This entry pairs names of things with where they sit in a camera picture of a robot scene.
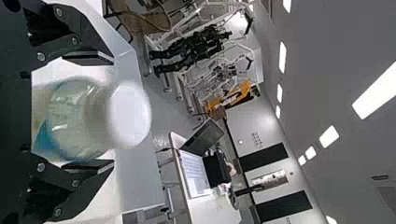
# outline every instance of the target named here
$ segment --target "clear plastic container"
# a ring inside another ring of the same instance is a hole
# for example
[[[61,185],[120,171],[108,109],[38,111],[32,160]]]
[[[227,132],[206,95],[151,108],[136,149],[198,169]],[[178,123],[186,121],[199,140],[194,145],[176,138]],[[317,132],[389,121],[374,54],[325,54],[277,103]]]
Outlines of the clear plastic container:
[[[53,94],[48,133],[59,154],[85,161],[111,148],[130,149],[149,134],[149,98],[140,86],[123,83],[114,89],[86,80],[68,81]]]

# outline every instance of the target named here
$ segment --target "white table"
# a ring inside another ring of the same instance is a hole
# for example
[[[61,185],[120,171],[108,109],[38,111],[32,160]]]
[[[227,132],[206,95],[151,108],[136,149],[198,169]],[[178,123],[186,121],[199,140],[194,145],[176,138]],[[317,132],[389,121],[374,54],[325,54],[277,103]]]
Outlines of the white table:
[[[124,80],[142,85],[136,52],[103,19],[102,0],[44,1],[75,7],[84,13],[113,53],[114,66],[82,67],[58,59],[33,72],[33,90],[46,89],[49,84],[79,77],[92,78],[104,85],[113,85]],[[162,183],[150,135],[138,147],[131,150],[110,150],[101,159],[115,160],[115,170],[85,211],[61,223],[121,223],[122,213],[164,204]]]
[[[169,141],[171,147],[181,148],[187,141],[186,138],[180,136],[177,133],[169,133]],[[183,200],[187,206],[187,213],[189,215],[192,224],[237,224],[240,223],[242,218],[238,210],[227,202],[225,196],[216,197],[214,195],[208,195],[204,197],[189,198],[186,181],[184,178],[183,171],[181,169],[181,162],[178,157],[177,151],[172,152],[176,170],[177,178],[181,183],[180,187],[182,190]]]

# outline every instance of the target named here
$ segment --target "ceiling light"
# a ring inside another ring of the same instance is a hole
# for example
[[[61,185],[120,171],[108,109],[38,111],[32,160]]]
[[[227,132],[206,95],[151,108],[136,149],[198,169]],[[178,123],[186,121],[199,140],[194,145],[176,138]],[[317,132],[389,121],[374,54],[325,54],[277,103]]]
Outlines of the ceiling light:
[[[304,156],[301,156],[301,157],[298,159],[298,163],[300,163],[301,166],[304,165],[304,164],[306,163],[305,157],[304,157]]]
[[[280,107],[279,105],[276,106],[276,117],[280,119]]]
[[[313,147],[310,147],[306,152],[305,152],[306,158],[310,161],[312,158],[317,156],[317,152]]]
[[[277,94],[276,94],[276,97],[277,97],[277,100],[278,100],[280,103],[282,103],[282,95],[283,95],[283,89],[282,89],[282,87],[280,86],[280,84],[277,84]]]
[[[396,62],[391,65],[352,105],[361,119],[367,118],[396,95]]]
[[[287,12],[291,12],[291,0],[283,0],[283,7]]]
[[[320,138],[319,141],[322,144],[324,148],[328,147],[331,145],[335,140],[337,140],[340,137],[338,134],[337,130],[335,130],[334,126],[330,126],[326,132],[324,132]]]
[[[279,69],[280,71],[285,74],[285,67],[286,67],[286,54],[287,54],[286,46],[283,42],[280,42],[279,47]]]
[[[329,224],[337,224],[337,221],[332,217],[326,216],[326,219]]]

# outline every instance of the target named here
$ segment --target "laptop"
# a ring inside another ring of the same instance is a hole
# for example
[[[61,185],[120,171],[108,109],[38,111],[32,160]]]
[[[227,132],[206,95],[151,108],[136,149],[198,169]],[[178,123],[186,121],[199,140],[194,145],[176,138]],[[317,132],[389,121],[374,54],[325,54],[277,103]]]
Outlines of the laptop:
[[[181,168],[191,199],[211,194],[203,156],[223,135],[219,125],[208,119],[180,148]]]

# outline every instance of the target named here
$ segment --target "white ceiling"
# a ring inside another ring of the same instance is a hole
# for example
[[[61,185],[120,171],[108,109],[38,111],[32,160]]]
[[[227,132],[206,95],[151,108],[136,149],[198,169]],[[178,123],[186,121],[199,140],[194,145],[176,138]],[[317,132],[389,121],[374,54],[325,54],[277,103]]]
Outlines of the white ceiling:
[[[372,175],[396,173],[396,98],[361,120],[352,103],[396,60],[396,1],[274,1],[274,23],[256,11],[264,84],[297,157],[334,125],[340,138],[304,166],[323,212],[338,223],[396,223]],[[278,69],[279,41],[288,49]]]

